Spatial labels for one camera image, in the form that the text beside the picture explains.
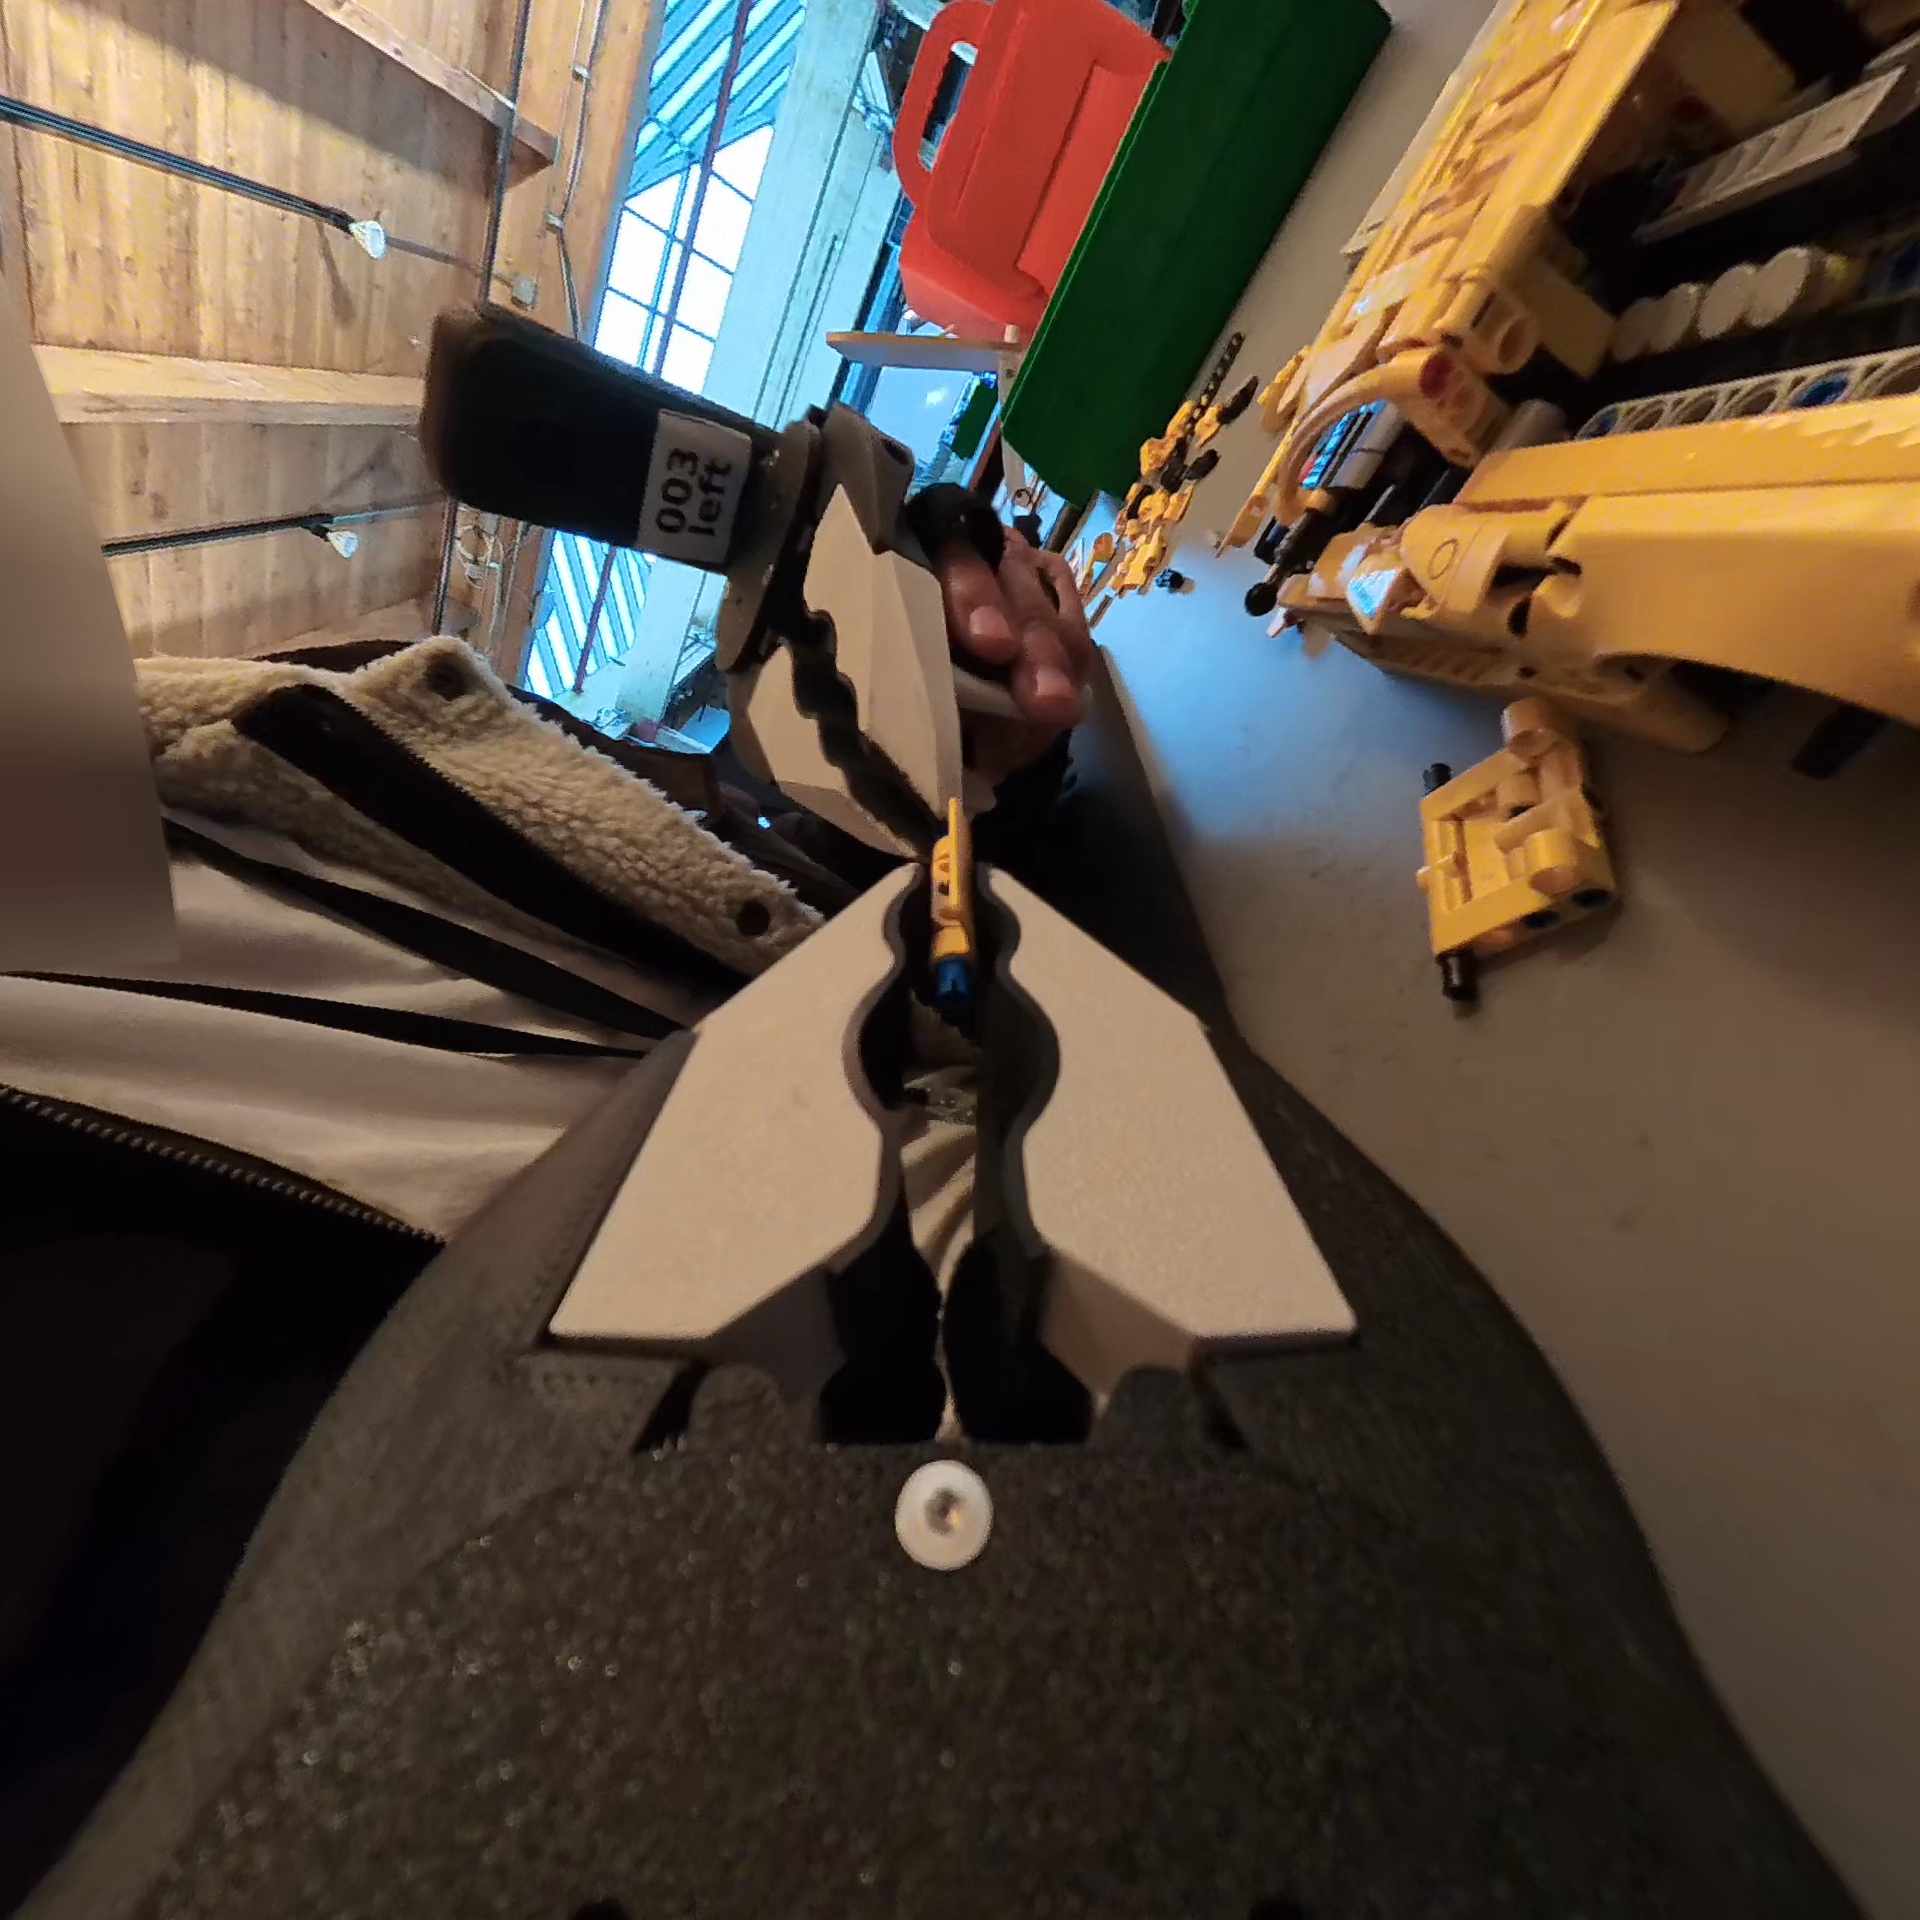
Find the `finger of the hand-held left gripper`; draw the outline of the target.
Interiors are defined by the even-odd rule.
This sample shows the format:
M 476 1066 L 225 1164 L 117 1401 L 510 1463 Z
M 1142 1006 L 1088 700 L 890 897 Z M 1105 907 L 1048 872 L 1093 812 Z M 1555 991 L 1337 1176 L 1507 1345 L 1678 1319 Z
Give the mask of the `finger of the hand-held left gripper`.
M 819 722 L 800 706 L 790 657 L 728 675 L 728 702 L 736 755 L 760 779 L 860 846 L 907 857 L 907 841 L 862 807 L 849 776 L 828 759 Z
M 920 551 L 876 546 L 850 491 L 833 491 L 808 555 L 808 612 L 833 626 L 833 670 L 858 740 L 931 818 L 965 794 L 944 591 Z

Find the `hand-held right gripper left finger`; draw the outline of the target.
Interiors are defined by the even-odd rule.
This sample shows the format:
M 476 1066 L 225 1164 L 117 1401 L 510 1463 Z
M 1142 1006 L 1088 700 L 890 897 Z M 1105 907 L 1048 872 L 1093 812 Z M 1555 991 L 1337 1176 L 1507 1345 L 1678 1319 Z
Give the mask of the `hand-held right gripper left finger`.
M 694 1027 L 556 1345 L 760 1370 L 829 1443 L 932 1436 L 932 1275 L 902 1171 L 924 881 L 890 872 Z

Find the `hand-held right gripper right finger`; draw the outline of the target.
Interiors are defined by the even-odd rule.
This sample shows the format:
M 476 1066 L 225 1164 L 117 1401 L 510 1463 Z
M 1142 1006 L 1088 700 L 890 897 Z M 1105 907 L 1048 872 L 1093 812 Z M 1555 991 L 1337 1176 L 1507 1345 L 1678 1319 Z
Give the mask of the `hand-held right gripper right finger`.
M 977 881 L 974 1232 L 958 1430 L 1077 1446 L 1141 1372 L 1349 1345 L 1358 1315 L 1202 1020 L 1019 881 Z

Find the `yellow connector brick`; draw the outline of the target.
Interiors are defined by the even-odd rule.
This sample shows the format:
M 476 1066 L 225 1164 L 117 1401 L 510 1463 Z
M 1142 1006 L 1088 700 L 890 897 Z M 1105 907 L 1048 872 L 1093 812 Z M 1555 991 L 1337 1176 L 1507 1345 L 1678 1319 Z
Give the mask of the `yellow connector brick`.
M 944 831 L 929 860 L 929 960 L 936 969 L 977 960 L 972 824 L 965 801 L 946 802 Z

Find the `yellow brick with blue pins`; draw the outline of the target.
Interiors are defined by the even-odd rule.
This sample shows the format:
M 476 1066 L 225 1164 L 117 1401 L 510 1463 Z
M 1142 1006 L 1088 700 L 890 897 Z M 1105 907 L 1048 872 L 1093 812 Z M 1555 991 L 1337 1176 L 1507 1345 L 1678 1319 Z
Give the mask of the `yellow brick with blue pins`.
M 1548 700 L 1508 704 L 1500 750 L 1464 772 L 1429 763 L 1420 827 L 1430 960 L 1456 1009 L 1485 966 L 1618 906 L 1578 726 Z

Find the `yellow toy brick car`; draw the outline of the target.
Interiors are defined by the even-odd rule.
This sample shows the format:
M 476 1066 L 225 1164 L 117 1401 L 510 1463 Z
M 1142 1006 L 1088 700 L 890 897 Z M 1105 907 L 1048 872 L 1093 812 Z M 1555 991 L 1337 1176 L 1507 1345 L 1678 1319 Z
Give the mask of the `yellow toy brick car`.
M 1254 615 L 1683 752 L 1916 727 L 1916 4 L 1507 4 L 1260 394 Z

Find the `person's left hand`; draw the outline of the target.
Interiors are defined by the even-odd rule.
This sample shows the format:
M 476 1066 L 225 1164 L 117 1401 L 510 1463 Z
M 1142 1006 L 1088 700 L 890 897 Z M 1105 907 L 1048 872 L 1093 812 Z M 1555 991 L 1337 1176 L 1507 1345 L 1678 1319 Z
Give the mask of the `person's left hand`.
M 1096 646 L 1062 558 L 1009 534 L 989 562 L 969 536 L 953 536 L 932 570 L 955 657 L 979 678 L 998 680 L 1022 721 L 1045 730 L 1075 726 Z

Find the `loose yellow brick panels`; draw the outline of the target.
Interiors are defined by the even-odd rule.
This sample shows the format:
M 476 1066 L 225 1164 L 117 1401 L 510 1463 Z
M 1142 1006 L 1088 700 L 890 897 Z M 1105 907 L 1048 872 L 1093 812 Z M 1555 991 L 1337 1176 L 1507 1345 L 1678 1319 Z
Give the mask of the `loose yellow brick panels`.
M 1164 430 L 1141 443 L 1138 478 L 1120 499 L 1113 529 L 1093 538 L 1088 551 L 1072 551 L 1075 582 L 1096 626 L 1113 601 L 1164 588 L 1179 593 L 1185 576 L 1170 562 L 1194 494 L 1218 462 L 1218 439 L 1260 398 L 1261 378 L 1251 376 L 1221 396 L 1218 433 L 1201 438 L 1198 407 L 1187 398 Z

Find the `dark perforated panel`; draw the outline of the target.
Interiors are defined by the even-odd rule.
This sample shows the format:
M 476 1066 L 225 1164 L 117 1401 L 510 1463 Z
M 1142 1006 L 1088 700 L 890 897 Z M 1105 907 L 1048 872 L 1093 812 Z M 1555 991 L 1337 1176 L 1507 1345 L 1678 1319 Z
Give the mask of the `dark perforated panel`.
M 1042 841 L 1042 897 L 1202 1025 L 1238 1035 L 1161 817 L 1113 660 L 1096 651 L 1088 713 Z

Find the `white shirt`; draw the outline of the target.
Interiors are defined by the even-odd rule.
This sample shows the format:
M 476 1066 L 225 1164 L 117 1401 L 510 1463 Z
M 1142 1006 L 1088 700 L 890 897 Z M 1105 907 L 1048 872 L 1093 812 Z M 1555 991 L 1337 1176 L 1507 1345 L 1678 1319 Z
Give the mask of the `white shirt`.
M 4 976 L 4 1091 L 443 1241 L 710 1006 L 286 836 L 169 826 L 176 958 Z

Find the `red plastic bin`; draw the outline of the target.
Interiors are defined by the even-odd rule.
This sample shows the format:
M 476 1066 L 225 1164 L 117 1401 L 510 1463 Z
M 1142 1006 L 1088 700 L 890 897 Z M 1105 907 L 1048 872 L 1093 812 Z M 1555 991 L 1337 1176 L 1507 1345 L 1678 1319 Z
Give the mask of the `red plastic bin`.
M 896 113 L 913 313 L 1032 335 L 1168 48 L 1102 2 L 952 2 Z

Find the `green plastic storage bin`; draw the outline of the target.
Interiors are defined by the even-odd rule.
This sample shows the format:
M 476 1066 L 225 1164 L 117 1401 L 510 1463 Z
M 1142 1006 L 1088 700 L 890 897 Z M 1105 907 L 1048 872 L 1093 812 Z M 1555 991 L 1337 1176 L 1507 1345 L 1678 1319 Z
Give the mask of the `green plastic storage bin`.
M 1377 2 L 1185 8 L 998 410 L 1048 491 L 1137 480 L 1389 31 Z

